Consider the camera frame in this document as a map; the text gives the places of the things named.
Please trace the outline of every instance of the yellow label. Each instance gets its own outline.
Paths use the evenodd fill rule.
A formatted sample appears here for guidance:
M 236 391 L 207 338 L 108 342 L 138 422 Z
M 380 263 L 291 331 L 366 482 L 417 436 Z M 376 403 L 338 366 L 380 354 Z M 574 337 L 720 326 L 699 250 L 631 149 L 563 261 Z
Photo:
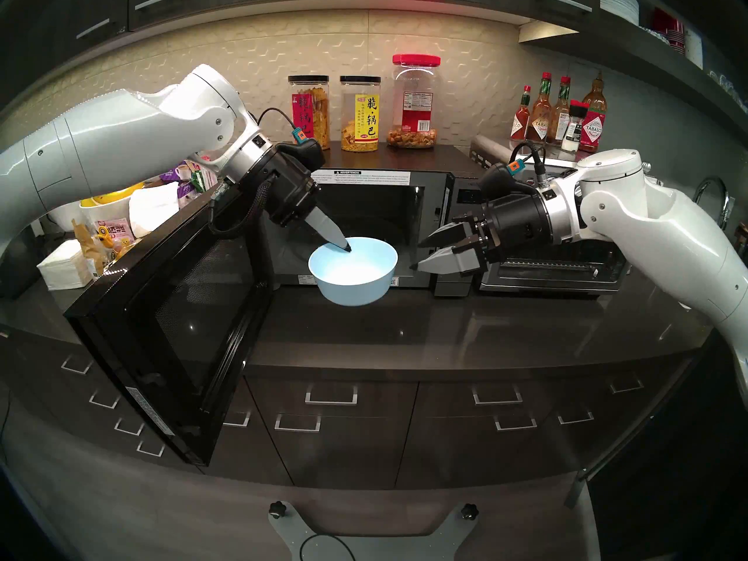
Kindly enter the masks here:
M 355 139 L 358 144 L 379 140 L 379 95 L 356 94 Z

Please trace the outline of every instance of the red lid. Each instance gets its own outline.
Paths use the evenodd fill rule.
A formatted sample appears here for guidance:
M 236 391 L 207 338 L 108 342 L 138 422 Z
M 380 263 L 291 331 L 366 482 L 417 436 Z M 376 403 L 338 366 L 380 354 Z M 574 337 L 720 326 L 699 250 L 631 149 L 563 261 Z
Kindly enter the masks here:
M 441 64 L 441 58 L 439 56 L 431 56 L 428 54 L 395 54 L 392 57 L 392 63 L 398 66 L 425 66 L 427 68 L 435 68 Z

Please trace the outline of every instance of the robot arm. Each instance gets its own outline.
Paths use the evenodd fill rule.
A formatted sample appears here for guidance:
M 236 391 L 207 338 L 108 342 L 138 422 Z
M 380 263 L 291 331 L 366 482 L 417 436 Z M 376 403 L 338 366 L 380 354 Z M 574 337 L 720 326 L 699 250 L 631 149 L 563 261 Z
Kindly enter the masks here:
M 238 139 L 215 161 L 203 160 L 200 151 L 231 139 L 236 119 L 244 122 Z M 242 191 L 274 177 L 266 201 L 273 222 L 305 219 L 327 241 L 348 247 L 316 207 L 310 171 L 324 164 L 319 145 L 272 144 L 236 90 L 203 64 L 155 94 L 118 90 L 88 100 L 0 154 L 0 257 L 51 209 L 134 185 L 190 155 Z
M 479 186 L 489 199 L 482 211 L 435 231 L 427 246 L 456 245 L 417 269 L 467 275 L 502 263 L 514 245 L 613 241 L 664 292 L 712 320 L 735 351 L 748 407 L 748 269 L 701 207 L 645 178 L 637 151 L 590 156 L 537 189 L 514 181 L 507 167 L 492 167 Z

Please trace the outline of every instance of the tabasco bottle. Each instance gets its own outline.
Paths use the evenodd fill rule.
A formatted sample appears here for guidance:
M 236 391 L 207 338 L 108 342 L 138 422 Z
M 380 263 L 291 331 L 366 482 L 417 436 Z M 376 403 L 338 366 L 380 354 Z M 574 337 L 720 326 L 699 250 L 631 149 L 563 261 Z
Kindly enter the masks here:
M 550 144 L 561 144 L 566 128 L 569 126 L 569 86 L 571 84 L 571 78 L 561 76 L 559 99 L 553 107 L 553 114 L 550 117 L 550 126 L 548 127 L 548 138 L 546 139 L 546 142 Z
M 595 153 L 600 144 L 607 112 L 607 102 L 603 96 L 603 72 L 598 72 L 598 77 L 593 80 L 593 89 L 584 96 L 582 102 L 589 104 L 589 110 L 582 122 L 582 139 L 579 147 L 588 153 Z
M 527 130 L 527 119 L 529 118 L 529 86 L 525 84 L 522 100 L 519 108 L 515 112 L 515 118 L 512 122 L 512 134 L 509 136 L 514 141 L 524 140 L 524 131 Z
M 543 142 L 548 134 L 548 125 L 550 124 L 550 115 L 553 109 L 548 102 L 550 93 L 550 72 L 543 72 L 543 79 L 540 82 L 540 94 L 533 104 L 533 110 L 529 113 L 527 123 L 527 140 L 533 142 Z

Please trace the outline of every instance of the knob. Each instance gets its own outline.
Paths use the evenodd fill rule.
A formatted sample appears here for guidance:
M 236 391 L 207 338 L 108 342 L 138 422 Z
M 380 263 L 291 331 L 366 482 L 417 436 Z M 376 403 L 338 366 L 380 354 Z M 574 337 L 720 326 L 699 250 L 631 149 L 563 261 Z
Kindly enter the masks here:
M 462 511 L 460 511 L 460 513 L 462 513 L 462 518 L 475 521 L 478 517 L 478 507 L 473 505 L 472 503 L 467 503 L 462 507 Z
M 270 513 L 270 516 L 272 518 L 281 518 L 286 516 L 286 505 L 284 505 L 280 501 L 275 501 L 273 504 L 270 505 L 270 510 L 268 511 Z

